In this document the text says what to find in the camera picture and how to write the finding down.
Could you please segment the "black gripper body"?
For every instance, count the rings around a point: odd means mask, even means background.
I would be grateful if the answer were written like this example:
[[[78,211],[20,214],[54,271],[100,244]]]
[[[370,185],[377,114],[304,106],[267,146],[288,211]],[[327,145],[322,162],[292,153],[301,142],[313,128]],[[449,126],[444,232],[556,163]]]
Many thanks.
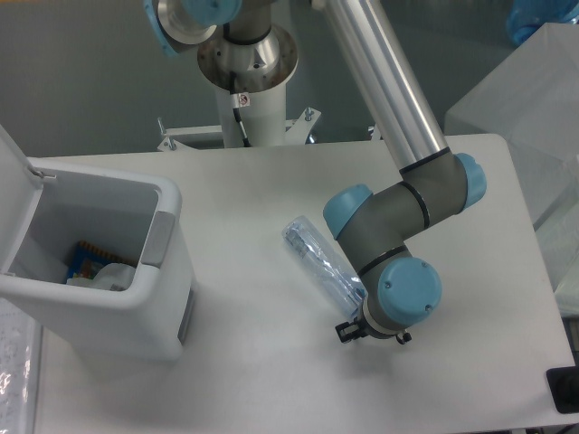
[[[368,335],[376,339],[391,339],[394,338],[398,344],[408,344],[412,341],[412,335],[406,329],[404,330],[390,330],[376,322],[372,322],[370,317],[360,317],[356,320],[363,335]]]

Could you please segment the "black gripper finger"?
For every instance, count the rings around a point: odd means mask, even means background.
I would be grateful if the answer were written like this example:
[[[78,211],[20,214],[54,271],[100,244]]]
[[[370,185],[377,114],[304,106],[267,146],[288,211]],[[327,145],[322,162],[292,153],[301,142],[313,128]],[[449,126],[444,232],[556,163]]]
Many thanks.
[[[342,344],[347,344],[360,337],[360,328],[356,322],[344,322],[335,326],[337,336]]]

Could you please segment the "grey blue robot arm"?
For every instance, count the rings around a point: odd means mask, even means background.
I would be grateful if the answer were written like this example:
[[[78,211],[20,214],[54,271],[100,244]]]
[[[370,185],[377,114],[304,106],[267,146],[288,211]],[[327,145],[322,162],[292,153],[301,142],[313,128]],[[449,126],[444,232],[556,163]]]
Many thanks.
[[[436,123],[383,7],[376,1],[315,1],[331,26],[400,181],[379,193],[359,184],[332,197],[326,224],[365,286],[354,317],[336,330],[351,342],[372,336],[407,343],[410,328],[437,307],[441,280],[406,241],[485,194],[483,168],[455,154]],[[271,20],[268,1],[146,1],[164,54],[196,49],[219,99],[228,147],[289,139],[285,84],[297,67],[292,37]]]

